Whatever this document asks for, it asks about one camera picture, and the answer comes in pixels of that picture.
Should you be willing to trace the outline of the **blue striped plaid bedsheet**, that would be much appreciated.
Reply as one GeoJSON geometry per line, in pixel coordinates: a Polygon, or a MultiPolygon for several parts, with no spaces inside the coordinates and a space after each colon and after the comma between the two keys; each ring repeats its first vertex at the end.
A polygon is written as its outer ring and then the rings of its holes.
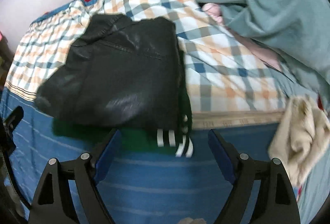
{"type": "Polygon", "coordinates": [[[1,97],[1,116],[17,106],[24,117],[13,133],[13,172],[32,200],[49,159],[72,160],[102,139],[93,127],[53,120],[34,106],[38,86],[61,66],[71,44],[94,14],[122,13],[132,20],[164,17],[176,24],[185,52],[187,90],[195,131],[191,157],[175,149],[141,148],[140,139],[123,136],[123,146],[98,190],[116,223],[176,223],[185,217],[212,223],[229,193],[207,144],[220,127],[223,137],[254,159],[266,160],[276,131],[266,124],[284,108],[281,74],[218,26],[195,0],[72,0],[35,19],[21,38],[1,97]]]}

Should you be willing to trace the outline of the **black leather jacket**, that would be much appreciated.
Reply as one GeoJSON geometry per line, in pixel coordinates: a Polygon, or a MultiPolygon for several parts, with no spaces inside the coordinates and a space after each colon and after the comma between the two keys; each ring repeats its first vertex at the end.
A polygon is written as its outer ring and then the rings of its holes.
{"type": "Polygon", "coordinates": [[[191,130],[184,53],[166,18],[96,14],[43,82],[35,106],[76,124],[191,130]]]}

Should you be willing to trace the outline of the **folded green striped garment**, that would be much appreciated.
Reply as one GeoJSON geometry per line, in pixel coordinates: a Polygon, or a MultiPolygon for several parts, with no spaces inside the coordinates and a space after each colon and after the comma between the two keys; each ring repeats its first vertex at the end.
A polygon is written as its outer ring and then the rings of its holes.
{"type": "Polygon", "coordinates": [[[189,158],[193,145],[184,54],[168,59],[118,52],[50,78],[58,102],[53,132],[93,144],[112,128],[123,148],[189,158]]]}

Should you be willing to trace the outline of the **teal blue duvet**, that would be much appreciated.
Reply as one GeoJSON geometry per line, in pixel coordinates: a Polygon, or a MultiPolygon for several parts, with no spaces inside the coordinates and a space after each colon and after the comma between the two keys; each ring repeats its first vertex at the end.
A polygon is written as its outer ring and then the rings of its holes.
{"type": "Polygon", "coordinates": [[[220,5],[225,25],[280,53],[302,86],[329,101],[328,0],[196,0],[220,5]]]}

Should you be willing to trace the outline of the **cream knitted garment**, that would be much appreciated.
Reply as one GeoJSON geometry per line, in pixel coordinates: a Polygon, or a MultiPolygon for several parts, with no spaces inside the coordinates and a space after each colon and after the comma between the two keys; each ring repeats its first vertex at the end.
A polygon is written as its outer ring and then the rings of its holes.
{"type": "Polygon", "coordinates": [[[279,159],[294,187],[300,187],[329,147],[329,119],[310,96],[289,99],[269,145],[271,159],[279,159]]]}

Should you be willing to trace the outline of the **pink garment under duvet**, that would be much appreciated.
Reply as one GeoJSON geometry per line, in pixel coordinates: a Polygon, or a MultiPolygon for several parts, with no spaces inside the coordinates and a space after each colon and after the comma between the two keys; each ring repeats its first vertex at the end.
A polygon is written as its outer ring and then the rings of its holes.
{"type": "Polygon", "coordinates": [[[219,4],[215,3],[207,3],[202,6],[203,12],[205,12],[208,16],[210,16],[214,21],[217,22],[218,25],[226,28],[237,41],[239,41],[242,45],[247,47],[253,55],[259,58],[264,64],[267,66],[282,72],[282,68],[279,61],[279,55],[265,47],[264,45],[260,45],[256,41],[253,41],[250,38],[242,37],[235,31],[231,30],[229,27],[225,26],[224,18],[222,16],[222,11],[220,9],[219,4]]]}

